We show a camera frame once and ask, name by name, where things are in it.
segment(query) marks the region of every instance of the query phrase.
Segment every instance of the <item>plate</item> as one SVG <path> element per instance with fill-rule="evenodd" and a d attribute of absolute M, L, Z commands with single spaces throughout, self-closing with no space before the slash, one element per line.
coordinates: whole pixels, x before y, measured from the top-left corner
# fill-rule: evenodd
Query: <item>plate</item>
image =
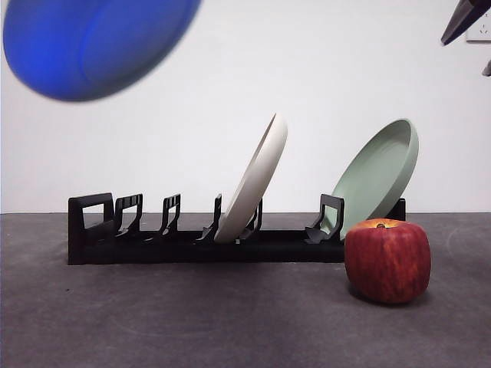
<path fill-rule="evenodd" d="M 199 0 L 11 0 L 3 41 L 23 83 L 59 100 L 115 93 L 181 39 Z"/>
<path fill-rule="evenodd" d="M 351 226 L 386 216 L 402 196 L 416 166 L 419 142 L 409 120 L 383 128 L 356 155 L 332 193 L 344 198 L 341 239 Z M 327 208 L 321 230 L 329 233 L 336 211 Z"/>
<path fill-rule="evenodd" d="M 233 242 L 246 228 L 275 173 L 287 136 L 286 121 L 276 114 L 262 136 L 225 215 L 220 219 L 215 242 Z"/>

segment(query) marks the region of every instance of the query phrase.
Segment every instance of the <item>white wall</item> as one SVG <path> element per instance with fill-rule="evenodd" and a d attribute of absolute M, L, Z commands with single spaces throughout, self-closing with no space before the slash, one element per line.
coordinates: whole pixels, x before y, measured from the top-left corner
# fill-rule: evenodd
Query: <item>white wall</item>
<path fill-rule="evenodd" d="M 2 55 L 2 211 L 65 212 L 70 196 L 112 191 L 142 192 L 148 212 L 181 192 L 183 211 L 210 212 L 281 111 L 289 137 L 267 212 L 316 211 L 400 117 L 420 135 L 409 210 L 488 212 L 491 47 L 440 46 L 456 3 L 204 0 L 156 70 L 90 103 L 37 95 Z"/>

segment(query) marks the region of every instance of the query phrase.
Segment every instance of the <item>blurry blue plate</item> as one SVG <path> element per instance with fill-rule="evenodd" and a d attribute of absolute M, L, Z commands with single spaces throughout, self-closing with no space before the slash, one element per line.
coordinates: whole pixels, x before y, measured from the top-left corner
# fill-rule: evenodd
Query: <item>blurry blue plate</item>
<path fill-rule="evenodd" d="M 199 0 L 11 0 L 3 39 L 15 75 L 40 94 L 92 100 L 156 66 Z"/>

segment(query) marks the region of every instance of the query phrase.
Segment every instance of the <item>dark gray tabletop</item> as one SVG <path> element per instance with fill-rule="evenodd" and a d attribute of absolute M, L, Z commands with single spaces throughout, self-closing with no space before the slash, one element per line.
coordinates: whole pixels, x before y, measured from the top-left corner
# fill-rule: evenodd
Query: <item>dark gray tabletop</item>
<path fill-rule="evenodd" d="M 430 286 L 387 307 L 359 298 L 343 264 L 67 266 L 66 215 L 3 215 L 2 366 L 491 367 L 491 214 L 408 220 L 427 230 Z"/>

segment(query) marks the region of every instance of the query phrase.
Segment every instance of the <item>plastic dish rack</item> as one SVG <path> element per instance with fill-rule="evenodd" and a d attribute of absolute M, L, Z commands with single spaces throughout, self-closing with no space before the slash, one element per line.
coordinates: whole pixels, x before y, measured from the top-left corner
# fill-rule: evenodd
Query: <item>plastic dish rack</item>
<path fill-rule="evenodd" d="M 163 200 L 162 225 L 156 231 L 141 231 L 143 195 L 118 198 L 111 193 L 68 200 L 68 264 L 119 264 L 166 262 L 342 262 L 344 243 L 340 231 L 344 200 L 321 195 L 315 223 L 305 230 L 261 230 L 262 201 L 242 234 L 229 244 L 213 241 L 222 215 L 222 195 L 215 198 L 213 222 L 203 230 L 179 230 L 181 195 Z M 84 208 L 104 205 L 102 223 L 85 227 Z M 123 210 L 137 207 L 135 219 L 122 228 Z M 320 229 L 325 208 L 337 211 L 336 224 L 328 234 Z M 171 221 L 170 210 L 175 208 Z M 399 199 L 386 216 L 406 219 L 406 202 Z"/>

